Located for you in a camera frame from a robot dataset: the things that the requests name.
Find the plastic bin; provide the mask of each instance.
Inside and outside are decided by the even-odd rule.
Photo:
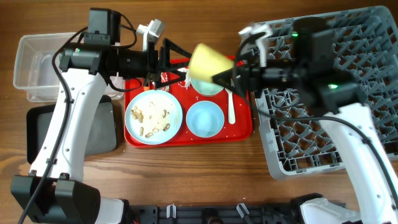
[[[397,159],[398,29],[390,11],[375,6],[314,16],[325,18],[334,29],[335,67],[356,77],[373,111],[373,121],[387,155]],[[266,22],[274,31],[269,39],[269,58],[291,58],[292,24],[298,18],[301,17]],[[270,114],[311,116],[304,105],[295,104],[299,98],[296,90],[270,89],[261,94],[256,99],[257,107]],[[285,123],[260,115],[259,131],[269,172],[275,179],[344,168],[318,121]]]
[[[27,92],[27,99],[32,102],[51,102],[58,97],[59,80],[53,70],[51,60],[54,53],[74,33],[38,34],[23,36],[18,45],[14,66],[14,87]],[[124,87],[123,79],[111,77],[114,85]],[[106,87],[106,95],[120,99],[123,93]]]

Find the gray dish rack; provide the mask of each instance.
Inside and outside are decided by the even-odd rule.
[[[313,16],[325,18],[334,29],[335,67],[354,74],[373,110],[373,121],[387,155],[398,159],[398,29],[390,11],[375,6]],[[291,58],[292,24],[299,18],[302,17],[260,22],[269,24],[274,31],[269,38],[270,59]],[[259,109],[280,117],[311,116],[298,101],[294,89],[266,89],[256,104]],[[259,117],[261,140],[273,178],[344,168],[318,121],[288,123]]]

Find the dish rack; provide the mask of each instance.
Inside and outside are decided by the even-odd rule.
[[[373,111],[377,133],[390,159],[398,159],[398,29],[388,8],[366,7],[313,15],[334,30],[335,68],[350,71]],[[292,24],[302,17],[267,23],[269,58],[292,58]],[[257,107],[280,117],[311,116],[294,89],[265,89]],[[271,176],[299,177],[344,168],[331,139],[318,121],[284,122],[260,117],[259,131]]]

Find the green indicator light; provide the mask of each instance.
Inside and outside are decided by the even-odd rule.
[[[329,87],[329,89],[331,89],[331,90],[335,90],[335,89],[338,88],[338,85],[336,85],[336,84],[329,84],[328,87]]]

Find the clear plastic container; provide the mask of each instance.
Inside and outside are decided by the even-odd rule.
[[[23,36],[18,45],[14,66],[14,87],[27,92],[31,102],[53,102],[57,100],[59,80],[55,74],[51,59],[54,53],[74,33],[38,34]],[[121,77],[111,77],[117,88],[124,88]],[[113,100],[123,97],[123,93],[106,87],[105,94]]]

